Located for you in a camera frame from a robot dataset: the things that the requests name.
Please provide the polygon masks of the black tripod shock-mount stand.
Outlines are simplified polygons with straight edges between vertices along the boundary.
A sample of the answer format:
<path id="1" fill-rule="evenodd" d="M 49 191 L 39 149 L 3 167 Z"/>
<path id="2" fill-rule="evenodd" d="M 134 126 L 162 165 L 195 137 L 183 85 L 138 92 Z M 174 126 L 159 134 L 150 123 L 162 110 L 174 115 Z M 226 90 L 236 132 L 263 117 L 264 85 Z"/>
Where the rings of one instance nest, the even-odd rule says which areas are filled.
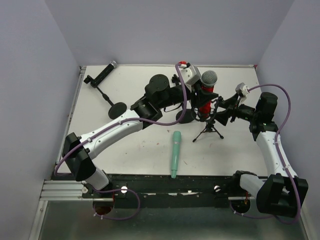
<path id="1" fill-rule="evenodd" d="M 196 112 L 196 110 L 193 108 L 191 109 L 192 118 L 197 122 L 205 123 L 204 129 L 192 140 L 193 143 L 195 143 L 197 139 L 200 137 L 200 135 L 204 133 L 217 133 L 220 139 L 222 140 L 224 139 L 224 136 L 215 128 L 218 107 L 222 101 L 223 101 L 223 98 L 219 96 L 217 99 L 211 102 L 212 104 L 214 104 L 214 108 L 211 108 L 211 110 L 213 111 L 209 113 L 207 119 L 201 119 L 200 116 L 198 115 L 198 112 Z"/>

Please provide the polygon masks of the red glitter microphone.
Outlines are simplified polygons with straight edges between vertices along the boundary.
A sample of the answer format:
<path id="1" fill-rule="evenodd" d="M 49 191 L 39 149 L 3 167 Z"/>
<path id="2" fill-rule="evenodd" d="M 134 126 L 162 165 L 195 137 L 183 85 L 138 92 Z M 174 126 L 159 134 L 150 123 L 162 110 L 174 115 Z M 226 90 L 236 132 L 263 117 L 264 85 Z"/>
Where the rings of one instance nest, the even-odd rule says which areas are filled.
<path id="1" fill-rule="evenodd" d="M 213 70 L 205 71 L 201 76 L 201 89 L 204 93 L 203 105 L 198 109 L 198 116 L 206 120 L 211 113 L 211 99 L 214 87 L 218 82 L 218 75 Z"/>

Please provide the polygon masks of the teal microphone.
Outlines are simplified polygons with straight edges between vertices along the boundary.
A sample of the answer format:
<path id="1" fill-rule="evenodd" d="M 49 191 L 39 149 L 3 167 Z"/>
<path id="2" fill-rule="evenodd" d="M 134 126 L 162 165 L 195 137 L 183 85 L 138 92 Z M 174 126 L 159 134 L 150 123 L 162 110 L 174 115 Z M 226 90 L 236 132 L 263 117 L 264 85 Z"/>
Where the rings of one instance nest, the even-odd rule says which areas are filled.
<path id="1" fill-rule="evenodd" d="M 172 135 L 172 153 L 171 153 L 171 165 L 170 176 L 172 179 L 177 177 L 180 150 L 181 150 L 182 134 L 180 131 L 175 131 Z"/>

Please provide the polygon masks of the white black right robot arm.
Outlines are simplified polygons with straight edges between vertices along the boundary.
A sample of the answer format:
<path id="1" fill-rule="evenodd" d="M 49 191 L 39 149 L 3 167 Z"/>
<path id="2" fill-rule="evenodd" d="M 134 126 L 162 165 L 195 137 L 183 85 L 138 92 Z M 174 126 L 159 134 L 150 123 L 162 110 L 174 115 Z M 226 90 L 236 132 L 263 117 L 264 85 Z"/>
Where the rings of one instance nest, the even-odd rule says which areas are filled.
<path id="1" fill-rule="evenodd" d="M 249 131 L 265 162 L 267 179 L 237 171 L 239 186 L 255 198 L 260 213 L 295 218 L 309 185 L 292 169 L 281 145 L 279 128 L 273 121 L 278 98 L 270 92 L 263 92 L 255 107 L 240 103 L 241 99 L 238 94 L 227 100 L 218 98 L 216 105 L 223 110 L 215 114 L 215 120 L 224 126 L 236 118 L 249 122 Z"/>

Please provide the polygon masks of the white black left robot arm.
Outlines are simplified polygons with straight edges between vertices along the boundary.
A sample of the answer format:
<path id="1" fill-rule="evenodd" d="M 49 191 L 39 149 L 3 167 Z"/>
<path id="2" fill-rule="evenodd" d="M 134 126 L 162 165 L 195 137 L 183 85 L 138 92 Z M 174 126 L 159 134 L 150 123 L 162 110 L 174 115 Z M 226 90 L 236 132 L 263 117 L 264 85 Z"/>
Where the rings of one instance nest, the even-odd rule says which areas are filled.
<path id="1" fill-rule="evenodd" d="M 180 84 L 171 87 L 165 75 L 154 75 L 145 86 L 143 97 L 130 109 L 112 117 L 110 123 L 81 136 L 73 132 L 67 135 L 62 162 L 66 163 L 77 182 L 85 181 L 96 190 L 103 190 L 110 184 L 110 180 L 105 172 L 93 163 L 93 159 L 130 134 L 151 125 L 160 126 L 162 111 L 170 106 L 182 104 L 183 109 L 174 122 L 167 123 L 168 126 L 185 122 L 188 101 L 191 102 L 192 108 L 200 111 L 201 120 L 207 120 L 211 116 L 211 101 L 218 97 L 218 94 L 213 92 L 218 81 L 217 74 L 212 70 L 203 74 L 183 71 L 177 78 Z"/>

